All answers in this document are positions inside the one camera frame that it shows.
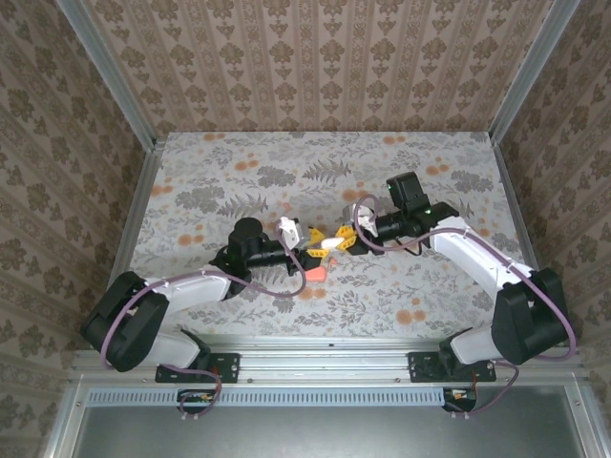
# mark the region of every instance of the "wall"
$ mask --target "wall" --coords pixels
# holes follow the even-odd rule
[[[142,151],[53,1],[0,2],[0,456],[34,456]]]
[[[158,135],[485,131],[551,0],[85,0]]]
[[[583,0],[502,141],[542,265],[559,271],[611,415],[611,2]]]

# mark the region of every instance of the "yellow object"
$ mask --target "yellow object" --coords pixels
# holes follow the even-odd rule
[[[312,258],[326,258],[327,255],[329,254],[329,250],[323,250],[323,249],[309,249],[307,250],[307,253],[312,257]]]
[[[350,246],[352,246],[354,243],[356,243],[356,236],[352,236],[348,239],[345,239],[342,243],[340,243],[339,245],[337,245],[337,248],[339,250],[343,250],[346,251],[349,249]]]
[[[326,239],[325,234],[316,229],[315,227],[309,228],[309,244],[313,245],[314,243],[320,243]]]
[[[335,233],[335,237],[343,237],[344,239],[349,239],[352,236],[356,236],[356,232],[354,232],[352,226],[340,226]]]

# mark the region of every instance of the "cable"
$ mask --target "cable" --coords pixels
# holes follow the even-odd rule
[[[207,370],[201,370],[201,369],[183,369],[181,367],[176,367],[175,365],[171,365],[171,364],[162,364],[162,366],[167,369],[173,370],[174,372],[179,372],[180,374],[200,374],[200,375],[205,375],[207,377],[211,377],[215,380],[217,386],[215,389],[214,397],[210,401],[210,404],[208,404],[208,406],[206,406],[201,412],[193,414],[193,417],[196,420],[201,415],[205,415],[206,413],[208,413],[210,409],[212,408],[212,406],[216,404],[219,401],[219,399],[221,398],[222,383],[221,383],[221,377],[219,377],[217,374],[213,372],[209,372]],[[185,419],[188,415],[191,415],[184,410],[185,401],[189,398],[193,398],[198,395],[199,393],[191,392],[191,393],[186,393],[185,395],[183,395],[180,398],[179,410],[180,410],[180,413],[182,414],[183,419]]]
[[[496,250],[488,246],[488,243],[486,241],[484,241],[483,239],[480,239],[479,237],[475,236],[474,234],[470,232],[464,231],[463,229],[444,227],[444,228],[439,228],[439,229],[433,229],[430,232],[428,232],[427,234],[424,234],[416,239],[412,239],[406,243],[403,243],[397,246],[376,245],[375,243],[372,243],[371,241],[369,241],[367,237],[365,237],[365,234],[363,233],[363,229],[358,224],[358,222],[356,222],[358,221],[358,218],[357,218],[358,211],[363,206],[363,202],[367,200],[368,198],[373,200],[373,203],[375,206],[375,211],[373,212],[373,216],[371,217],[371,220],[376,219],[378,215],[378,211],[380,209],[380,201],[376,196],[373,196],[371,194],[368,194],[360,198],[356,202],[356,205],[354,205],[354,214],[353,214],[353,220],[355,221],[354,228],[356,229],[357,234],[359,235],[359,237],[361,238],[361,240],[363,241],[365,245],[367,245],[370,248],[373,248],[374,250],[378,250],[378,251],[396,251],[396,250],[402,250],[403,248],[406,248],[408,245],[412,245],[414,243],[420,243],[421,241],[428,239],[429,237],[436,236],[439,234],[460,234],[461,236],[466,237],[467,239],[471,239],[472,241],[477,243],[479,246],[484,248],[486,251],[488,251],[507,270],[509,270],[514,275],[516,275],[520,280],[522,280],[526,286],[528,286],[542,301],[545,302],[545,304],[548,307],[550,307],[554,315],[556,315],[556,317],[562,323],[562,326],[564,326],[564,330],[566,331],[566,334],[569,338],[569,349],[567,350],[566,354],[559,356],[559,357],[538,356],[537,358],[543,361],[561,362],[561,361],[566,361],[575,355],[575,353],[577,352],[577,338],[575,337],[575,332],[573,332],[573,329],[571,328],[571,324],[568,322],[564,314],[554,304],[554,302],[550,298],[548,298],[545,293],[543,293],[543,291],[541,291],[532,281],[530,281],[528,277],[526,277],[519,270],[513,267],[510,261],[507,261],[503,256],[497,253]]]
[[[507,361],[496,361],[495,364],[496,365],[502,365],[504,367],[510,367],[511,369],[514,370],[514,376],[509,380],[509,382],[507,382],[507,384],[496,394],[496,396],[494,396],[494,398],[488,404],[486,404],[485,406],[482,406],[482,407],[478,407],[478,408],[472,410],[471,412],[465,412],[459,406],[457,406],[457,405],[455,405],[453,403],[449,403],[447,401],[446,401],[446,405],[450,406],[451,408],[456,410],[456,412],[462,413],[465,418],[469,418],[472,415],[479,415],[480,413],[484,413],[486,410],[488,410],[490,407],[492,407],[494,404],[496,404],[498,402],[498,400],[500,398],[502,398],[504,396],[504,394],[507,391],[509,391],[509,389],[516,382],[517,377],[519,376],[519,368],[515,364],[511,364],[511,363],[509,363]]]
[[[146,293],[152,291],[155,288],[159,288],[161,286],[171,284],[177,281],[183,281],[183,280],[210,276],[210,277],[223,277],[225,279],[235,281],[236,283],[242,284],[243,286],[247,288],[254,289],[255,291],[259,291],[260,293],[267,294],[269,296],[273,296],[274,298],[279,298],[279,299],[292,298],[292,297],[295,297],[301,294],[306,289],[306,271],[304,270],[303,266],[297,260],[297,257],[295,257],[295,254],[293,253],[293,251],[290,250],[288,246],[286,246],[286,243],[284,242],[282,237],[278,237],[278,242],[283,247],[284,251],[290,258],[290,260],[293,261],[293,263],[297,267],[297,270],[299,270],[299,273],[302,275],[302,285],[297,289],[297,291],[294,291],[292,293],[276,293],[275,291],[269,291],[268,289],[265,289],[256,284],[249,283],[248,281],[239,279],[238,277],[227,274],[221,270],[219,271],[215,270],[215,271],[209,271],[209,272],[204,271],[204,270],[198,270],[196,272],[191,272],[189,274],[176,275],[175,277],[171,277],[169,279],[156,281],[140,289],[130,300],[127,301],[127,303],[123,306],[121,311],[118,312],[118,315],[116,315],[116,318],[113,321],[113,324],[111,324],[111,327],[108,329],[108,333],[106,334],[106,337],[104,338],[104,342],[102,343],[102,348],[100,349],[100,352],[99,352],[100,358],[102,360],[102,365],[104,365],[107,368],[112,368],[112,366],[109,365],[108,362],[106,361],[106,353],[108,353],[108,347],[110,346],[111,340],[113,339],[113,336],[115,335],[116,329],[118,328],[119,324],[121,323],[121,320],[123,320],[125,315],[127,315],[127,312],[134,306],[134,304],[136,304],[142,296],[144,296]]]

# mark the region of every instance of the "floral tablecloth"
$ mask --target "floral tablecloth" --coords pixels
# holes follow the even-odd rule
[[[245,216],[261,220],[270,235],[288,216],[331,236],[342,209],[364,194],[394,211],[386,179],[407,171],[418,174],[432,203],[449,202],[521,260],[485,133],[183,133],[167,139],[132,269],[157,278],[196,270]],[[327,281],[294,299],[245,290],[179,312],[170,324],[198,333],[440,338],[492,318],[484,291],[432,250],[418,258],[333,258]],[[256,270],[254,280],[276,291],[300,281],[280,266]]]

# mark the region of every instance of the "gray leaf pattern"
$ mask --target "gray leaf pattern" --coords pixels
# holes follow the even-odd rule
[[[184,133],[167,139],[132,268],[147,277],[195,270],[214,258],[242,217],[259,219],[272,239],[281,216],[331,237],[344,206],[361,196],[374,194],[384,212],[394,211],[386,179],[408,171],[432,202],[449,202],[521,260],[485,133]],[[245,289],[175,314],[168,325],[197,333],[440,338],[492,317],[492,300],[432,250],[419,258],[332,257],[332,265],[323,261],[327,281],[309,283],[298,297]],[[13,262],[20,262],[17,252]],[[301,281],[280,265],[252,274],[255,284],[277,292],[294,291]]]

